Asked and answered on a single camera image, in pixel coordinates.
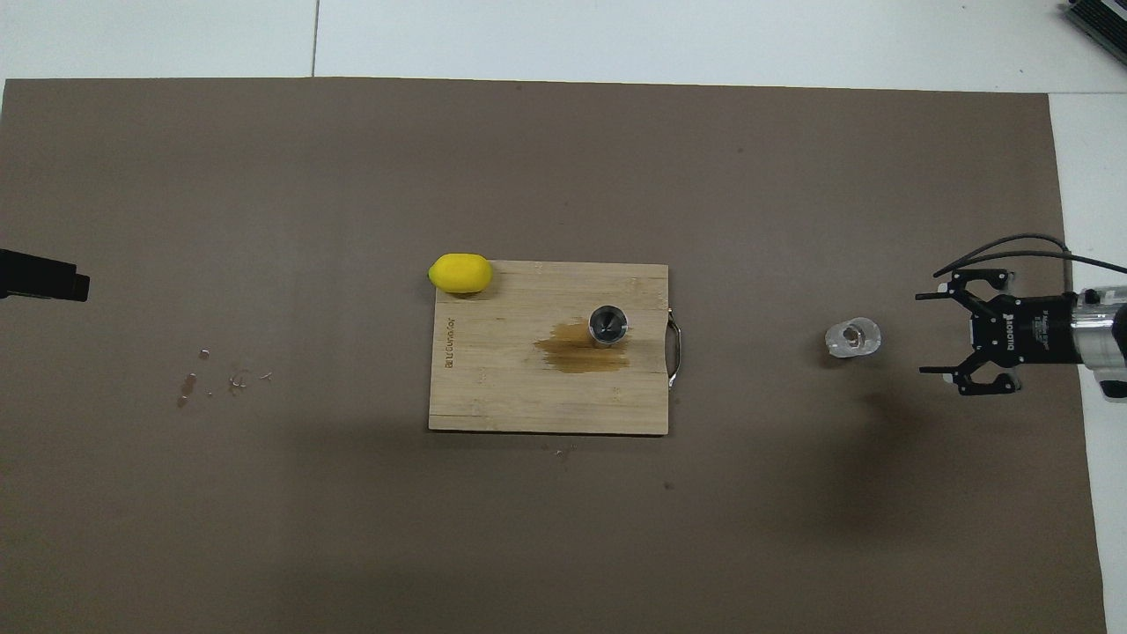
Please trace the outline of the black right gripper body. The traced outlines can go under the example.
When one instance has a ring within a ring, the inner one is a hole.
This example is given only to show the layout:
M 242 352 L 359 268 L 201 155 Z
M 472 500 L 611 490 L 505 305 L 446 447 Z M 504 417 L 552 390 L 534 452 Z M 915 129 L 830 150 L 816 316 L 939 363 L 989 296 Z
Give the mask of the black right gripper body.
M 971 345 L 992 364 L 1079 364 L 1075 294 L 1017 298 L 999 294 L 971 309 Z

